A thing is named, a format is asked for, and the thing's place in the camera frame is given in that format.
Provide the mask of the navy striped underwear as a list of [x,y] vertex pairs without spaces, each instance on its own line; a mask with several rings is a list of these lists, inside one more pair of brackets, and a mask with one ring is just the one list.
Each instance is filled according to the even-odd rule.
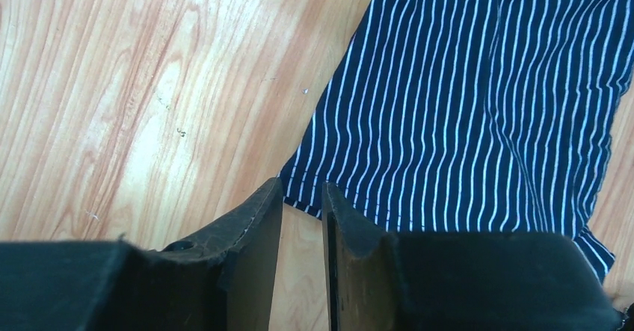
[[294,155],[285,203],[336,184],[398,232],[553,232],[595,276],[588,223],[633,74],[633,0],[371,0]]

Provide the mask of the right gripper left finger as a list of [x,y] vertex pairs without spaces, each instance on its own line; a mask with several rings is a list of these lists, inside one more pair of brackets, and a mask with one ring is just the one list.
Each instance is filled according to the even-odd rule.
[[3,330],[266,330],[282,219],[271,178],[162,250],[115,241],[1,244]]

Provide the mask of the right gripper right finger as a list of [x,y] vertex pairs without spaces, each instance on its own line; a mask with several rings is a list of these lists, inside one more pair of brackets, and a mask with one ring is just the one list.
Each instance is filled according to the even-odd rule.
[[322,188],[332,330],[618,330],[569,238],[545,232],[387,232]]

